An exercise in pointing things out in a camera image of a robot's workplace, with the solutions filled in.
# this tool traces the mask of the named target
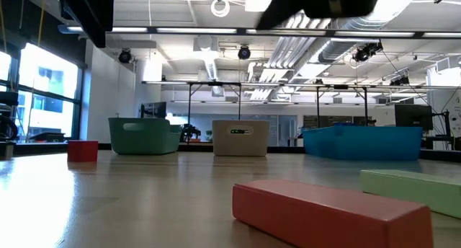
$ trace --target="red wooden block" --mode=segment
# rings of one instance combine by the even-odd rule
[[[432,248],[425,205],[287,180],[233,187],[233,215],[298,247]]]
[[[97,141],[69,141],[67,145],[67,162],[97,162]]]

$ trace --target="teal bin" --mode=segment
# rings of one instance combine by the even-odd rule
[[[109,118],[112,150],[117,154],[168,154],[178,150],[182,128],[166,119]]]
[[[334,126],[304,130],[307,154],[330,159],[415,161],[423,129],[417,127]]]

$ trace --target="wooden block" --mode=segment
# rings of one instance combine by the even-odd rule
[[[67,162],[97,162],[97,141],[69,141],[67,145]]]
[[[425,205],[287,180],[233,187],[233,215],[298,247],[433,247]]]
[[[431,210],[461,218],[461,180],[398,170],[360,172],[363,192],[426,204]]]

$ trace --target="security camera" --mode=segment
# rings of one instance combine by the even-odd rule
[[[238,51],[238,58],[241,60],[248,60],[251,56],[251,51],[247,45],[242,45]]]
[[[118,56],[120,63],[130,63],[132,58],[131,49],[122,49],[122,53]]]

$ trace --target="beige bin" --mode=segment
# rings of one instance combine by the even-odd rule
[[[266,156],[269,121],[213,121],[216,156]]]

